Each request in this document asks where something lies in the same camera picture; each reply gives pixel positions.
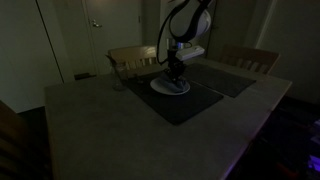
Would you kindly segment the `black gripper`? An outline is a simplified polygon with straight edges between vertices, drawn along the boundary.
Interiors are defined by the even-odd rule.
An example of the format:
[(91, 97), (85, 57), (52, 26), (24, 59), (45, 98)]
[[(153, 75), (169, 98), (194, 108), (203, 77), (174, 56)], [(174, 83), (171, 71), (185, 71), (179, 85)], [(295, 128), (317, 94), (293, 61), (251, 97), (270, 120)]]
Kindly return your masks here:
[(176, 50), (168, 50), (165, 61), (168, 67), (164, 70), (167, 77), (176, 84), (186, 69), (186, 65), (176, 57)]

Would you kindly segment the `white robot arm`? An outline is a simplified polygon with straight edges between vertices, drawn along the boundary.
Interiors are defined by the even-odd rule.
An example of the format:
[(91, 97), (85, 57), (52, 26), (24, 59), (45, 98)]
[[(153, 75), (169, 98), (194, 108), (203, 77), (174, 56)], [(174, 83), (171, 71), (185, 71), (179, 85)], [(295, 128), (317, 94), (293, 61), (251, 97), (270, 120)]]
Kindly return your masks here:
[(167, 3), (170, 12), (161, 26), (157, 48), (160, 48), (163, 31), (168, 28), (167, 58), (160, 61), (159, 64), (168, 63), (165, 74), (172, 83), (177, 83), (185, 70), (183, 60), (181, 57), (177, 57), (181, 44), (188, 43), (208, 31), (212, 20), (207, 8), (213, 1), (170, 0)]

